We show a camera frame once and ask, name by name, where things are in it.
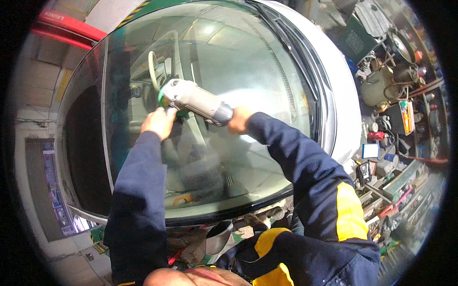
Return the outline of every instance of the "angle grinder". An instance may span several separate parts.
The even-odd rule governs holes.
[[[192,111],[216,126],[226,126],[233,115],[230,105],[195,82],[182,79],[167,82],[159,92],[158,102],[166,112],[175,108],[178,110],[177,116],[184,116]]]

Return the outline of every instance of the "car lift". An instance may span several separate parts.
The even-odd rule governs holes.
[[[85,50],[92,49],[107,35],[97,28],[52,10],[43,10],[33,22],[30,32]]]

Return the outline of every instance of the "green polishing pad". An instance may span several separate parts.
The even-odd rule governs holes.
[[[163,89],[164,89],[164,87],[162,87],[161,90],[159,91],[158,103],[159,103],[159,106],[161,106],[163,108],[166,108],[169,104],[167,103],[167,100],[164,98],[164,94],[162,93]],[[188,114],[187,110],[179,110],[176,113],[176,116],[185,116],[186,114]]]

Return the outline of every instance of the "navy blue sleeve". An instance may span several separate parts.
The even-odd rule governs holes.
[[[294,205],[305,236],[357,243],[368,239],[368,228],[354,182],[343,167],[314,140],[265,113],[246,123],[248,134],[267,149],[293,183]]]
[[[114,185],[104,243],[115,285],[142,285],[151,271],[168,267],[160,145],[156,133],[141,133]]]

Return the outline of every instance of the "windshield wiper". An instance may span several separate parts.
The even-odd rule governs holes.
[[[300,69],[300,71],[305,77],[305,80],[307,81],[307,84],[310,87],[313,87],[313,98],[315,99],[315,101],[318,101],[317,94],[320,92],[320,89],[317,86],[315,75],[313,74],[313,72],[311,72],[310,68],[304,66],[304,61],[299,56],[300,53],[298,52],[299,50],[302,50],[302,48],[298,43],[296,43],[295,40],[292,39],[293,35],[288,35],[291,34],[291,31],[287,28],[287,25],[281,19],[280,15],[274,11],[270,11],[270,9],[267,10],[261,3],[254,2],[252,0],[245,0],[245,2],[254,6],[256,10],[259,12],[262,19],[272,29],[274,34],[281,42],[282,46],[285,48],[286,52],[289,53],[289,55],[297,63],[298,68]]]

